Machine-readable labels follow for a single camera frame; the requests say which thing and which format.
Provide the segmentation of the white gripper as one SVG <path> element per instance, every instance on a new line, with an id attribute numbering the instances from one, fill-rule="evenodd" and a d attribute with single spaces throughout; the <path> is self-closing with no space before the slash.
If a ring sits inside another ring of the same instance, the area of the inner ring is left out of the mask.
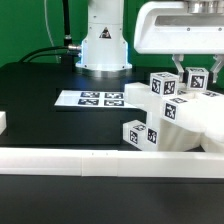
<path id="1" fill-rule="evenodd" d="M 149 1 L 139 10 L 134 49 L 139 54 L 173 54 L 179 81 L 183 54 L 215 55 L 209 83 L 224 67 L 224 0 Z"/>

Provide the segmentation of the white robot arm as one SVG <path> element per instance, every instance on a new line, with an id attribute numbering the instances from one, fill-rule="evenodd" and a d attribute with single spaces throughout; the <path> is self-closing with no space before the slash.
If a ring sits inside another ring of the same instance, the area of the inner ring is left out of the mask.
<path id="1" fill-rule="evenodd" d="M 88 0 L 88 32 L 77 66 L 101 77 L 129 69 L 123 38 L 124 0 Z M 224 66 L 224 0 L 155 0 L 139 10 L 134 49 L 140 54 L 170 55 L 178 74 L 187 54 L 210 54 L 217 75 Z"/>

